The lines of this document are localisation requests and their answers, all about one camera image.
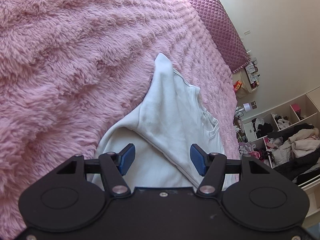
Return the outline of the pink box on shelf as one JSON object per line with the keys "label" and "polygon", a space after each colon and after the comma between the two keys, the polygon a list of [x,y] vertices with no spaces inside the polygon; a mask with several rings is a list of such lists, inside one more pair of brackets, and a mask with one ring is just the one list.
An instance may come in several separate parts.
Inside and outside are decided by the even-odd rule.
{"label": "pink box on shelf", "polygon": [[294,103],[291,105],[291,108],[293,109],[293,111],[297,114],[297,115],[301,115],[301,107],[299,104]]}

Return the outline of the pink fluffy blanket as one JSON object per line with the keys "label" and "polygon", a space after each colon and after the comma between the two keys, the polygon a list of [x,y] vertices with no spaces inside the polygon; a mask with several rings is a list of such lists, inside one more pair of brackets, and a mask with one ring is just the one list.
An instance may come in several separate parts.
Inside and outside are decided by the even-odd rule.
{"label": "pink fluffy blanket", "polygon": [[165,54],[238,157],[232,74],[188,0],[1,0],[1,239],[24,230],[21,193],[142,102]]}

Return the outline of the white t-shirt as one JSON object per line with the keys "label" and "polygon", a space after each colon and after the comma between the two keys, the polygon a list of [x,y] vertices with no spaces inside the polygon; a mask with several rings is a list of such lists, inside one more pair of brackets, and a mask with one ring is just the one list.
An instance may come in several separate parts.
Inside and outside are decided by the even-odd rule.
{"label": "white t-shirt", "polygon": [[135,159],[124,179],[136,187],[198,187],[202,177],[190,147],[225,153],[219,122],[202,105],[199,87],[176,71],[163,54],[155,59],[151,86],[143,101],[104,134],[95,152],[119,152],[133,144]]}

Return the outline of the red snack bag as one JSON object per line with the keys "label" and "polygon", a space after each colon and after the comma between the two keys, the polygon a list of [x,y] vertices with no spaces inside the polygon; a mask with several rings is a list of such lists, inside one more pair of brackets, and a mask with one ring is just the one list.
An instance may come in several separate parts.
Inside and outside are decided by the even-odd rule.
{"label": "red snack bag", "polygon": [[242,87],[242,82],[240,80],[236,81],[236,83],[233,85],[233,90],[235,93]]}

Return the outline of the pile of clothes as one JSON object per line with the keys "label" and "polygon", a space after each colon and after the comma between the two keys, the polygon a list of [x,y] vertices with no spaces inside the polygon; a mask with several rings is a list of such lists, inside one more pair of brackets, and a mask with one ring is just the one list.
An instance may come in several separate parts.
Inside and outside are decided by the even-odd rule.
{"label": "pile of clothes", "polygon": [[265,145],[272,168],[295,184],[319,177],[319,129],[313,125],[269,133]]}

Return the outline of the purple quilted headboard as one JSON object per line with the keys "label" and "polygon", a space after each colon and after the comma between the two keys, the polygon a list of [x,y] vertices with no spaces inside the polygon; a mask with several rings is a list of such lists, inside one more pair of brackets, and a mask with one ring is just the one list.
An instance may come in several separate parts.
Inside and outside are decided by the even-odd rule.
{"label": "purple quilted headboard", "polygon": [[189,0],[209,31],[232,73],[249,64],[250,58],[220,0]]}

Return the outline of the white shelf unit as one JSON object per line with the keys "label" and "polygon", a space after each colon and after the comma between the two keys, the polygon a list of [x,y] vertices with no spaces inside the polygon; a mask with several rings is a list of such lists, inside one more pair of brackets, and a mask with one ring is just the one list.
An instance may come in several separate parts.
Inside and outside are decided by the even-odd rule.
{"label": "white shelf unit", "polygon": [[241,155],[251,155],[303,189],[304,226],[319,223],[319,88],[246,120]]}

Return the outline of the white table lamp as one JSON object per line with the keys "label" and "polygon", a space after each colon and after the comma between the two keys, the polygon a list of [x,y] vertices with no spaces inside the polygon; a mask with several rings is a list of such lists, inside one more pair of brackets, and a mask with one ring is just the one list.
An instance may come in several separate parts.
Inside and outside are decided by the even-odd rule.
{"label": "white table lamp", "polygon": [[252,108],[252,105],[251,105],[251,103],[244,103],[243,105],[241,105],[241,106],[238,106],[237,108],[236,108],[236,111],[240,111],[240,112],[249,112],[249,111],[251,111],[253,108]]}

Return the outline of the cream nightstand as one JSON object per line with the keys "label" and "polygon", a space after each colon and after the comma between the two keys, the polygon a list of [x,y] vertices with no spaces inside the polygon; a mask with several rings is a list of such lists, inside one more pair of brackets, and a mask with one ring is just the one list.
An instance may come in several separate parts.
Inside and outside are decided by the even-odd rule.
{"label": "cream nightstand", "polygon": [[233,79],[234,85],[238,81],[240,83],[242,83],[241,87],[235,93],[236,97],[238,99],[242,99],[242,98],[248,96],[249,94],[254,93],[259,87],[258,83],[254,87],[251,86],[251,84],[249,83],[249,78],[248,78],[247,73],[244,68],[242,68],[240,71],[234,73],[232,75],[232,79]]}

